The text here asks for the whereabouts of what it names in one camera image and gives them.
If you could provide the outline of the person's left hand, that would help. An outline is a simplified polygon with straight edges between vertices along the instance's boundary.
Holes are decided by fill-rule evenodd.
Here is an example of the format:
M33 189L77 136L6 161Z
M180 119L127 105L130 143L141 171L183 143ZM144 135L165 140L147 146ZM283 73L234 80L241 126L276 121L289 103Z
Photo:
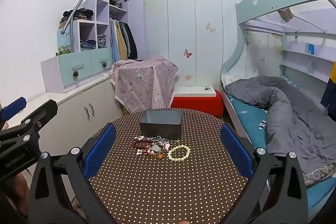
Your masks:
M22 173L1 182L1 189L12 205L23 215L28 215L30 188Z

